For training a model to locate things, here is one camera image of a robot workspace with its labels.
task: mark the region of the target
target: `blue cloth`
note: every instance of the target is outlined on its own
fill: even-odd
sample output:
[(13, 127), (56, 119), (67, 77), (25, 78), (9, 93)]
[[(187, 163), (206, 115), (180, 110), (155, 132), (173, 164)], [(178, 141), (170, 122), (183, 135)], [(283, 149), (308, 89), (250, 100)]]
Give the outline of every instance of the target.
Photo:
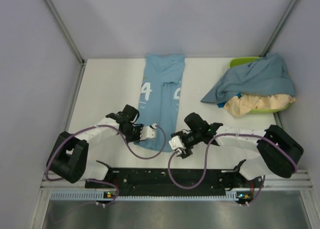
[[(148, 54), (145, 62), (138, 107), (140, 117), (136, 123), (144, 125), (157, 123), (162, 127), (166, 135), (164, 152), (171, 152), (168, 140), (176, 131), (185, 56)], [(160, 151), (164, 136), (159, 129), (156, 133), (156, 139), (147, 139), (136, 144), (146, 149)]]
[(238, 93), (296, 96), (294, 83), (287, 74), (285, 62), (278, 54), (270, 53), (254, 62), (227, 70), (201, 102), (227, 102)]
[[(241, 98), (241, 97), (242, 97), (241, 93), (238, 93), (236, 96), (237, 96), (238, 98)], [(225, 104), (227, 104), (227, 101), (225, 101), (225, 102), (220, 102), (220, 103), (218, 103), (217, 105), (218, 105), (218, 108), (224, 108)]]

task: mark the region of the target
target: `white wall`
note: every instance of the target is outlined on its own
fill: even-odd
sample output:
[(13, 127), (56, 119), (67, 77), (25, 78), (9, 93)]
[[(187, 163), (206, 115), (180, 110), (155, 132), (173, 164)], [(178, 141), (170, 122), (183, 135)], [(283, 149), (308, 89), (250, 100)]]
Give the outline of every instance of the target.
[(52, 0), (85, 59), (259, 55), (290, 0)]
[(320, 196), (319, 12), (319, 0), (301, 0), (271, 51), (284, 58), (296, 90), (297, 102), (280, 114), (283, 126), (304, 147), (300, 165)]
[(23, 229), (79, 65), (42, 0), (0, 0), (0, 228)]

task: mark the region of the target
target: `green laundry basket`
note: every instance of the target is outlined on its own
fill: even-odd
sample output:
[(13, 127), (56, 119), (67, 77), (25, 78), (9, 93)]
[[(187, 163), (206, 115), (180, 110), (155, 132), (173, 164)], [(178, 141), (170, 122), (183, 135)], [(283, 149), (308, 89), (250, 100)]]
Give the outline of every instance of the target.
[[(258, 56), (248, 56), (248, 57), (238, 57), (235, 59), (232, 59), (229, 63), (229, 68), (239, 66), (246, 63), (254, 62), (255, 60), (259, 59)], [(280, 109), (252, 109), (249, 113), (250, 114), (259, 114), (259, 113), (276, 113), (279, 111), (283, 111), (288, 108), (290, 103), (288, 103), (285, 107)]]

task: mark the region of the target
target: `white table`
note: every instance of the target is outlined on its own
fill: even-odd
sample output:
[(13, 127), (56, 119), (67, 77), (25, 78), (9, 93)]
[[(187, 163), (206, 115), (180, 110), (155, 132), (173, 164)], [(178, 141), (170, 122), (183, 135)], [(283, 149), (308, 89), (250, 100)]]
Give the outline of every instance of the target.
[[(241, 118), (230, 115), (215, 104), (201, 103), (202, 97), (228, 69), (231, 58), (187, 58), (182, 79), (176, 130), (188, 129), (184, 118), (198, 113), (209, 124), (218, 122), (231, 127), (266, 129), (275, 124), (273, 114), (247, 114)], [(86, 64), (69, 131), (74, 133), (92, 126), (109, 113), (122, 111), (126, 104), (138, 108), (145, 59), (89, 59)], [(156, 152), (130, 143), (143, 157)], [(206, 146), (200, 143), (193, 155), (175, 158), (172, 168), (200, 169), (204, 166)], [(88, 158), (108, 163), (112, 167), (167, 168), (171, 153), (164, 152), (152, 160), (134, 157), (120, 136), (114, 136), (89, 151)], [(208, 168), (230, 169), (244, 158), (255, 158), (252, 151), (233, 147), (210, 146)]]

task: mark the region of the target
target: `white number print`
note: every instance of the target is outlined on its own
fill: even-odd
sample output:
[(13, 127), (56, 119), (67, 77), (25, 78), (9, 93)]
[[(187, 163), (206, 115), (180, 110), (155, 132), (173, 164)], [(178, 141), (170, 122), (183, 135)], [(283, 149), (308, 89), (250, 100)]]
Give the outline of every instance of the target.
[(145, 93), (144, 99), (146, 101), (149, 101), (149, 97), (150, 97), (151, 92), (152, 92), (152, 90), (151, 90), (150, 82), (146, 82), (145, 84), (143, 84), (143, 86), (141, 87), (141, 93)]
[(178, 93), (181, 91), (181, 87), (177, 88), (174, 92), (174, 95), (173, 95), (173, 99), (175, 100), (179, 100), (180, 99), (180, 95), (178, 95)]

